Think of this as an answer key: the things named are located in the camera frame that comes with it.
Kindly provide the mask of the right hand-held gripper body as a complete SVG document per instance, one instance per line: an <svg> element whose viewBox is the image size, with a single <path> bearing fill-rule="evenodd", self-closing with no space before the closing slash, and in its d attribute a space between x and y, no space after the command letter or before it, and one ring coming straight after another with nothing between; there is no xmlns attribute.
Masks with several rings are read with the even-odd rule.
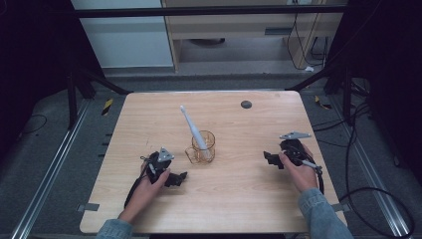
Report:
<svg viewBox="0 0 422 239"><path fill-rule="evenodd" d="M304 146L300 142L301 138L311 137L309 133L291 131L286 134L282 134L280 139L280 147L284 154L290 159L290 161L300 166L303 161L310 163L313 161L312 157L305 151Z"/></svg>

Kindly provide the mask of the person's right hand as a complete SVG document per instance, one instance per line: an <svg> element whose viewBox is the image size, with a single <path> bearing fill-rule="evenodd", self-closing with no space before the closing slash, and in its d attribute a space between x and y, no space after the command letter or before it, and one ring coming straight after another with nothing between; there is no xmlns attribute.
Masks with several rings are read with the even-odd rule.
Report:
<svg viewBox="0 0 422 239"><path fill-rule="evenodd" d="M317 174L313 168L307 165L294 165L283 152L279 153L279 159L299 192L318 188Z"/></svg>

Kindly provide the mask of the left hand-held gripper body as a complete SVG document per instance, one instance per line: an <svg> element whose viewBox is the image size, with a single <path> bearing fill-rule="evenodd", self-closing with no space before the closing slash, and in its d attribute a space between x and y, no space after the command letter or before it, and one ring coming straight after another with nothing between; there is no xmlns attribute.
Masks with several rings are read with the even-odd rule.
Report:
<svg viewBox="0 0 422 239"><path fill-rule="evenodd" d="M158 180L161 173L166 170L173 159L174 155L164 147L149 156L146 165L146 175L151 183L155 183Z"/></svg>

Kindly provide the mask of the black metal stand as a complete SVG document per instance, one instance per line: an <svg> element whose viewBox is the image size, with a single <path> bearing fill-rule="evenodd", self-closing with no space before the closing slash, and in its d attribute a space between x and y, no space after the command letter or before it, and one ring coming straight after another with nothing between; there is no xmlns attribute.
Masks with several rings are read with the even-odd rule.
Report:
<svg viewBox="0 0 422 239"><path fill-rule="evenodd" d="M78 119L76 90L80 91L84 99L92 99L96 95L96 91L93 85L91 84L91 81L97 82L119 95L130 94L130 91L113 84L112 82L108 81L105 77L97 75L87 69L75 68L73 70L69 70L66 75L69 106L68 129L73 128Z"/></svg>
<svg viewBox="0 0 422 239"><path fill-rule="evenodd" d="M351 69L347 64L327 64L321 71L310 76L301 83L287 88L287 91L299 92L316 81L327 78L323 90L326 94L335 94L342 89L342 116L348 125L352 125L351 118Z"/></svg>

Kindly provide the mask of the white electric toothbrush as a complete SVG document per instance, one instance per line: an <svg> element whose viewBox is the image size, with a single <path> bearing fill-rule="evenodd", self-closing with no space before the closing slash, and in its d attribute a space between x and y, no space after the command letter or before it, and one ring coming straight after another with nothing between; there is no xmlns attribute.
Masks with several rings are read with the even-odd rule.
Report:
<svg viewBox="0 0 422 239"><path fill-rule="evenodd" d="M180 110L183 113L183 115L184 115L184 117L185 117L185 119L186 119L186 121L187 121L187 123L189 125L190 131L191 131L194 139L196 140L196 143L197 143L198 148L200 149L200 151L202 152L203 156L206 159L210 159L211 158L210 151L209 151L208 146L207 146L204 138L202 137L199 129L196 127L195 123L190 118L190 116L187 113L185 107L184 106L181 106L180 107Z"/></svg>

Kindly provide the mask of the light wooden desk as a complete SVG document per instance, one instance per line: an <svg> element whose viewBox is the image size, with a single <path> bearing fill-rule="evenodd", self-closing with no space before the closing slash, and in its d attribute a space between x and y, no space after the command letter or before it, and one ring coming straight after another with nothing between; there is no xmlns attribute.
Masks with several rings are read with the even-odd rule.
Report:
<svg viewBox="0 0 422 239"><path fill-rule="evenodd" d="M347 0L160 0L165 8L257 5L336 5ZM218 39L282 37L294 66L308 64L308 54L318 38L331 38L342 19L340 13L167 16L169 38Z"/></svg>

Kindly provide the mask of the amber glass cup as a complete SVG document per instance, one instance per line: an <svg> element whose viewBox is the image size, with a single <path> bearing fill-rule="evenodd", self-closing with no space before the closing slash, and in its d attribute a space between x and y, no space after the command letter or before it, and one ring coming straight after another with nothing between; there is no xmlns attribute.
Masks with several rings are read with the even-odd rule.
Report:
<svg viewBox="0 0 422 239"><path fill-rule="evenodd" d="M199 135L200 142L192 137L185 154L192 164L208 164L215 158L215 135L209 130L200 130Z"/></svg>

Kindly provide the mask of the person's left hand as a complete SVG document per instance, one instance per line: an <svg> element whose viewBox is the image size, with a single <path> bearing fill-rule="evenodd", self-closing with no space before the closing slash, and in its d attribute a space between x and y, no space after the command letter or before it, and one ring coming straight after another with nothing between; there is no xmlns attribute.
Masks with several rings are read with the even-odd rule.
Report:
<svg viewBox="0 0 422 239"><path fill-rule="evenodd" d="M141 176L138 185L132 192L132 196L118 219L125 220L132 225L140 214L147 208L151 201L158 195L169 177L170 170L166 169L155 183L151 183L147 176Z"/></svg>

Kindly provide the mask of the aluminium floor rail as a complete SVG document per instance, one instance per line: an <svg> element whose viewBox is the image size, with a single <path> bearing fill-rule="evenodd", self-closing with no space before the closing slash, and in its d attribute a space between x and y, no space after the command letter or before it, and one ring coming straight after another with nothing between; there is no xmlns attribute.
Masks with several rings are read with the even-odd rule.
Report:
<svg viewBox="0 0 422 239"><path fill-rule="evenodd" d="M13 230L10 239L27 239L46 200L53 184L59 175L62 165L66 161L69 151L80 131L80 128L86 118L87 112L92 104L92 100L82 100L81 108L78 110L75 124L67 130L55 156L52 159L41 183L39 184L30 204L25 210Z"/></svg>
<svg viewBox="0 0 422 239"><path fill-rule="evenodd" d="M355 132L355 117L360 110L364 110L366 105L357 107L356 111L351 114L353 119L352 125L348 125L342 116L342 108L339 100L333 99L331 101L333 109L336 111L340 119L342 120L342 127L344 132L349 136L349 142L346 148L346 160L345 160L345 187L346 194L345 198L349 200L350 206L353 206L351 195L357 192L369 191L374 194L375 199L381 209L385 220L392 232L392 239L413 239L413 230L415 229L414 220L407 207L391 194L380 176L376 172L374 166L369 160L369 157L364 150L360 140ZM349 189L349 154L353 152L357 162L360 165L363 175L365 176L368 187L361 187L357 189Z"/></svg>

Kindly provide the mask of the black horizontal frame bar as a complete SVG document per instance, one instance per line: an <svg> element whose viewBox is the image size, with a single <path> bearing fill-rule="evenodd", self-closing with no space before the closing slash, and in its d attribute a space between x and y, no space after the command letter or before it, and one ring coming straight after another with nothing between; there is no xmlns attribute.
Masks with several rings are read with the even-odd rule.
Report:
<svg viewBox="0 0 422 239"><path fill-rule="evenodd" d="M342 13L348 10L344 4L336 5L257 5L257 6L204 6L135 9L74 10L79 18L112 17L159 17L159 16L207 16L207 15L254 15L296 13Z"/></svg>

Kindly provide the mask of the dark curtain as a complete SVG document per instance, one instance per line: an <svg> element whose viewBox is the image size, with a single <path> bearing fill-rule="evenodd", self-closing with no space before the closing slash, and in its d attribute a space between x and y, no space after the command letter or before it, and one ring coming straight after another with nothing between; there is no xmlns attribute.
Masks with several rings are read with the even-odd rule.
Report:
<svg viewBox="0 0 422 239"><path fill-rule="evenodd" d="M370 82L398 157L422 185L422 0L347 0L328 59Z"/></svg>
<svg viewBox="0 0 422 239"><path fill-rule="evenodd" d="M0 0L0 162L36 102L67 87L59 41L79 67L104 74L81 21L49 15L73 9L71 0Z"/></svg>

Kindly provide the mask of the white cabinet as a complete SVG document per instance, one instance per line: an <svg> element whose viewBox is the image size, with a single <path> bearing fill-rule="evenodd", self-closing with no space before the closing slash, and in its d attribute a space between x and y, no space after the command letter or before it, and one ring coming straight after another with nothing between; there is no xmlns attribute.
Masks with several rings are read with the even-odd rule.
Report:
<svg viewBox="0 0 422 239"><path fill-rule="evenodd" d="M161 8L160 0L71 0L76 10ZM82 18L103 69L172 67L163 17Z"/></svg>

